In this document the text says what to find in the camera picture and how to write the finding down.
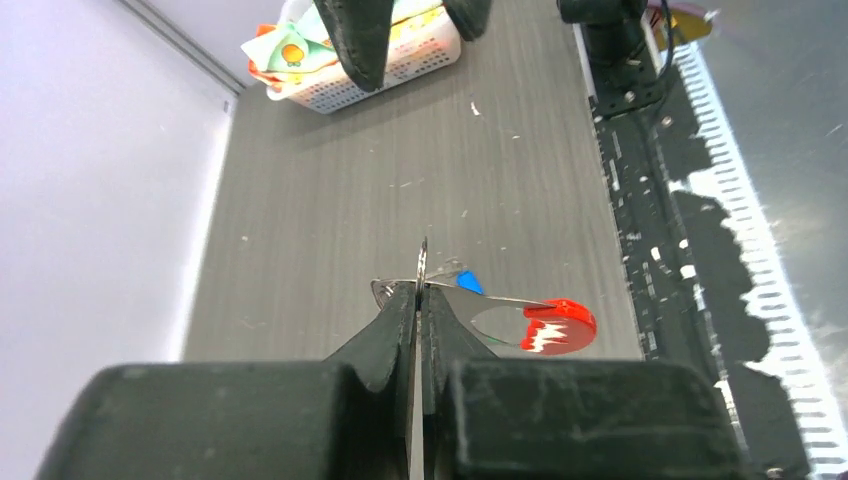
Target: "black cable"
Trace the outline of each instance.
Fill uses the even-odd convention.
[[[663,65],[660,73],[657,74],[656,80],[650,82],[647,87],[652,87],[662,81],[668,76],[668,72],[673,68],[674,63],[674,26],[673,26],[673,17],[671,15],[671,7],[668,6],[668,0],[660,0],[660,10],[662,10],[663,17],[665,17],[665,31],[666,31],[666,43],[668,44],[668,48],[666,48],[665,55],[665,65]]]

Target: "black mount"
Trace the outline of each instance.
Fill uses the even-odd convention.
[[[408,478],[413,297],[400,285],[323,362],[108,369],[37,478]],[[723,406],[692,370],[500,359],[438,288],[423,313],[425,478],[746,478]]]

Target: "plastic basket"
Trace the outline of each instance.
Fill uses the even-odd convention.
[[[308,75],[280,75],[281,88],[269,86],[268,98],[288,98],[318,113],[332,113],[383,90],[456,62],[462,51],[459,32],[444,7],[392,27],[386,76],[381,90],[366,93],[334,63]]]

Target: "wood grain table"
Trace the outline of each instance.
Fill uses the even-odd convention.
[[[323,358],[425,235],[431,267],[457,257],[486,293],[591,308],[578,356],[641,356],[572,29],[553,1],[492,15],[456,64],[337,114],[243,94],[187,360]],[[515,340],[517,313],[481,324]]]

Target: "scissors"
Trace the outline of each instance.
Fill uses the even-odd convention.
[[[371,282],[377,318],[327,360],[354,366],[372,392],[391,391],[403,476],[437,478],[445,414],[440,398],[457,360],[496,358],[487,345],[522,355],[557,356],[587,347],[597,335],[594,316],[568,299],[522,300],[481,295],[427,274],[427,239],[413,279]],[[499,307],[522,311],[516,327],[526,334],[509,342],[482,332],[475,317]]]

